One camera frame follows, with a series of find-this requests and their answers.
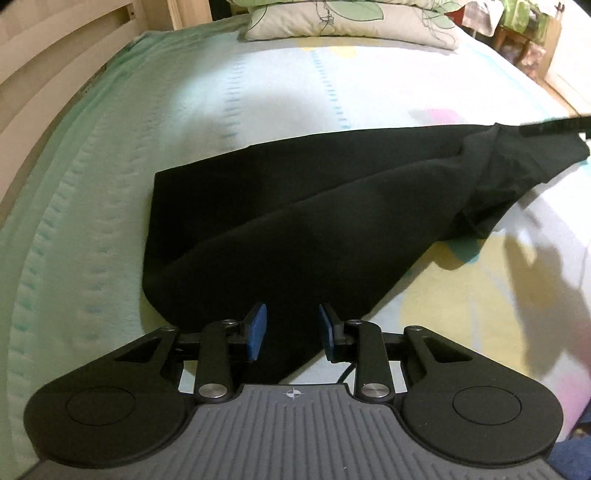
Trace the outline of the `green patterned box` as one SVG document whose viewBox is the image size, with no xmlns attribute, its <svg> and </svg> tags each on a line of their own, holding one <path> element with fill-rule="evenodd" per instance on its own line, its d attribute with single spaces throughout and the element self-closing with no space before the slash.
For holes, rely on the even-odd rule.
<svg viewBox="0 0 591 480">
<path fill-rule="evenodd" d="M 504 12 L 500 25 L 520 34 L 536 35 L 544 31 L 549 15 L 542 12 L 537 4 L 528 0 L 502 0 Z"/>
</svg>

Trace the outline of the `wooden stool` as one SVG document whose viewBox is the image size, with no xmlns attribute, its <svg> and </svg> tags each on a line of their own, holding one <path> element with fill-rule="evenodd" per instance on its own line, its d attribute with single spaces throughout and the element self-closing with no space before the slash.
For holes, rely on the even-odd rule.
<svg viewBox="0 0 591 480">
<path fill-rule="evenodd" d="M 518 63 L 527 53 L 532 41 L 514 30 L 498 26 L 492 40 L 492 48 L 512 64 Z"/>
</svg>

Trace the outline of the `black pants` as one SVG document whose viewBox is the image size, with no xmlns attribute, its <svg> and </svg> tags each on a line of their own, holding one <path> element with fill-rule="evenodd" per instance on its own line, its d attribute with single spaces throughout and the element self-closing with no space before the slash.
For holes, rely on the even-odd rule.
<svg viewBox="0 0 591 480">
<path fill-rule="evenodd" d="M 164 170 L 143 292 L 192 333 L 266 305 L 250 378 L 276 383 L 321 350 L 322 304 L 365 316 L 435 242 L 487 237 L 588 154 L 576 133 L 440 125 L 308 135 Z"/>
</svg>

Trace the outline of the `leaf print pillow lower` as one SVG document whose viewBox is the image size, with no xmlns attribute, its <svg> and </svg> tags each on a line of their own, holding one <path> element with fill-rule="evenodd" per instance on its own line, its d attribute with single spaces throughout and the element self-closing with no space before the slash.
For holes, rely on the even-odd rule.
<svg viewBox="0 0 591 480">
<path fill-rule="evenodd" d="M 457 49 L 466 34 L 452 19 L 456 1 L 294 1 L 249 8 L 249 41 L 360 37 Z"/>
</svg>

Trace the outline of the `floral bed blanket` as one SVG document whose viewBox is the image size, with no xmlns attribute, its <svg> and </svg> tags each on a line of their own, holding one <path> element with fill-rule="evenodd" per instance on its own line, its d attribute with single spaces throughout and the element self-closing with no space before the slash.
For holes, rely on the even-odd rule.
<svg viewBox="0 0 591 480">
<path fill-rule="evenodd" d="M 242 40 L 242 19 L 129 44 L 59 123 L 1 232 L 1 475 L 36 462 L 45 383 L 160 327 L 141 288 L 154 176 L 319 132 L 520 124 L 564 111 L 487 46 Z M 361 317 L 425 325 L 549 387 L 564 430 L 590 398 L 590 165 L 513 206 L 485 240 L 433 245 Z"/>
</svg>

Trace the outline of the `wooden bed side rail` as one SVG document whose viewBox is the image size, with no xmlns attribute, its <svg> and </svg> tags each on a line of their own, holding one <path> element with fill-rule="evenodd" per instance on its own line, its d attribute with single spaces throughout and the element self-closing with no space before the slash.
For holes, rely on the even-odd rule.
<svg viewBox="0 0 591 480">
<path fill-rule="evenodd" d="M 1 10 L 1 213 L 22 189 L 54 121 L 147 30 L 211 22 L 207 1 L 7 1 Z"/>
</svg>

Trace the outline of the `blue jeans leg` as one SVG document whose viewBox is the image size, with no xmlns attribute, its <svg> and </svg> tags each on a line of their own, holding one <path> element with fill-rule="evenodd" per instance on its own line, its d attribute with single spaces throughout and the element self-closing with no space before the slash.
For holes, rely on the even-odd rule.
<svg viewBox="0 0 591 480">
<path fill-rule="evenodd" d="M 550 465 L 566 479 L 589 480 L 591 478 L 591 438 L 574 438 L 555 444 Z"/>
</svg>

